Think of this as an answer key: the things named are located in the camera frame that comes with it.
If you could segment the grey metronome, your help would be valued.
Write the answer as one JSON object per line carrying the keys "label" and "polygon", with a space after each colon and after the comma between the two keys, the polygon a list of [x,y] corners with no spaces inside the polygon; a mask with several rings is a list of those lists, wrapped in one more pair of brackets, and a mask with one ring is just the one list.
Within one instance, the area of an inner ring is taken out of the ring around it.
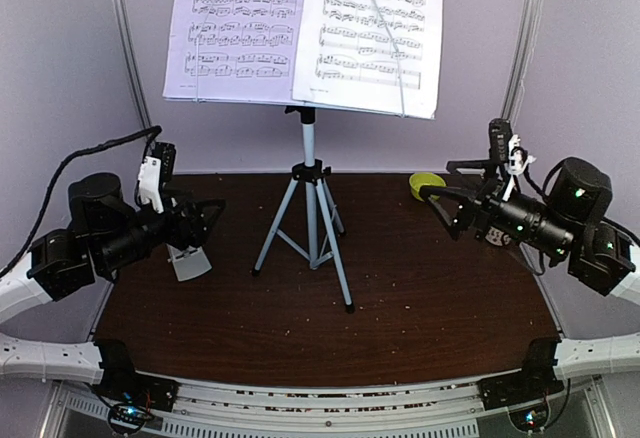
{"label": "grey metronome", "polygon": [[212,269],[211,263],[202,247],[189,247],[185,250],[179,250],[167,245],[167,250],[169,252],[168,261],[172,264],[179,282],[198,278]]}

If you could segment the light blue music stand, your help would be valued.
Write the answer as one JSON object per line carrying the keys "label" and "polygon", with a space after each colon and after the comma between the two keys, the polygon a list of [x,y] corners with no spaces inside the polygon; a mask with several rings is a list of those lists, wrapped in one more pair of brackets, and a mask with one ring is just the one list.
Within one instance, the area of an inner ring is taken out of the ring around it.
{"label": "light blue music stand", "polygon": [[325,280],[332,298],[353,311],[355,269],[369,264],[400,265],[415,246],[425,246],[438,222],[427,204],[409,194],[406,176],[339,174],[336,184],[353,217],[347,230],[314,156],[315,113],[300,116],[305,160],[285,174],[180,174],[178,189],[195,200],[224,199],[220,220],[204,246],[214,261],[212,276],[248,307],[260,288],[297,306],[296,286]]}

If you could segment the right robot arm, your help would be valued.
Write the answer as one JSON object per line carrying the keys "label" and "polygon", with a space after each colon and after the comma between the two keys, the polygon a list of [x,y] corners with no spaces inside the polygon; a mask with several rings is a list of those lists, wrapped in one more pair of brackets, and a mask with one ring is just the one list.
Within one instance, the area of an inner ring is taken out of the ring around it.
{"label": "right robot arm", "polygon": [[[473,228],[482,240],[496,229],[516,243],[536,249],[549,266],[566,262],[567,272],[591,290],[630,303],[639,302],[639,239],[606,218],[611,180],[591,163],[567,157],[549,172],[551,190],[542,200],[509,191],[497,177],[481,187],[424,185],[420,197],[434,210],[452,239]],[[513,377],[519,398],[535,398],[551,382],[636,371],[636,333],[593,340],[537,340],[524,369]]]}

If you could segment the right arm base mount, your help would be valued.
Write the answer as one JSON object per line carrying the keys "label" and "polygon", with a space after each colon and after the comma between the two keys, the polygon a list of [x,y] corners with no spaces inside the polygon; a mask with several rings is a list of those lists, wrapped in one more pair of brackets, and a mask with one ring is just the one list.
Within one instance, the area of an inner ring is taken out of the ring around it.
{"label": "right arm base mount", "polygon": [[565,389],[562,381],[523,372],[484,378],[477,383],[486,411],[541,400]]}

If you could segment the white sheet music page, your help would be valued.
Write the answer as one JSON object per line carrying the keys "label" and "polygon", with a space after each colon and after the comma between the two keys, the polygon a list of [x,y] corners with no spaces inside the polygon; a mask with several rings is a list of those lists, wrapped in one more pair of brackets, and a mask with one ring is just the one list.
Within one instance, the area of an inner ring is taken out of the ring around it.
{"label": "white sheet music page", "polygon": [[292,98],[431,119],[443,0],[304,0]]}

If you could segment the purple sheet music page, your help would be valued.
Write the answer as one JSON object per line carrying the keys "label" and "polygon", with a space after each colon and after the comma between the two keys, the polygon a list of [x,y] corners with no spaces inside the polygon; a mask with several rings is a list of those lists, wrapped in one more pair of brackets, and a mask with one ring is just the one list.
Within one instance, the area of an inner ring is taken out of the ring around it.
{"label": "purple sheet music page", "polygon": [[174,0],[167,100],[289,104],[303,0]]}

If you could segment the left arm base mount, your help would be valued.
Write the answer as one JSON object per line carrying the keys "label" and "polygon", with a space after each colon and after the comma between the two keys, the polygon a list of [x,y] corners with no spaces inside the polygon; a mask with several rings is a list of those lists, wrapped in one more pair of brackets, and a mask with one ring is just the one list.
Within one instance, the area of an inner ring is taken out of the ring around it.
{"label": "left arm base mount", "polygon": [[103,398],[126,402],[153,411],[171,412],[179,383],[175,380],[135,373],[132,376],[105,375],[91,386]]}

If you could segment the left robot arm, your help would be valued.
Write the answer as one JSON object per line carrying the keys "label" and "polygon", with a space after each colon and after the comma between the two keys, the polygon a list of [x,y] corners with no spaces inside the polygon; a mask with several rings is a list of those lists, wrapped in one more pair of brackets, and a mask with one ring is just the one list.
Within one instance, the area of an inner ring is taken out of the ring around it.
{"label": "left robot arm", "polygon": [[[50,196],[64,169],[75,159],[138,139],[146,144],[135,187],[135,203],[123,198],[120,178],[111,172],[89,175],[68,187],[70,224],[42,237],[28,235],[1,271],[1,320],[7,322],[40,305],[59,302],[94,284],[115,282],[119,271],[151,256],[161,245],[180,280],[199,277],[211,265],[203,251],[226,208],[223,199],[195,200],[168,188],[176,149],[157,141],[159,126],[108,140],[68,155],[52,176]],[[91,385],[112,399],[133,402],[148,386],[118,340],[62,344],[1,337],[4,378],[65,380]]]}

